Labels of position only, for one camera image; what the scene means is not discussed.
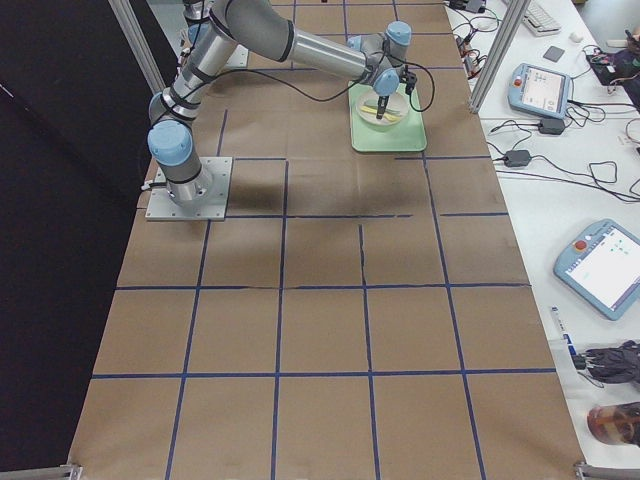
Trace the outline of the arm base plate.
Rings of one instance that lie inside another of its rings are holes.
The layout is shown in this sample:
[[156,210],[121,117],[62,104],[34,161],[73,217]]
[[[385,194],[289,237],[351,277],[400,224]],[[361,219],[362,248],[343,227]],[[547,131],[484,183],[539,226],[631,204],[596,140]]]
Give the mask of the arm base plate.
[[144,188],[150,193],[146,219],[150,221],[223,221],[226,216],[233,159],[200,157],[199,175],[186,183],[170,182],[158,169]]

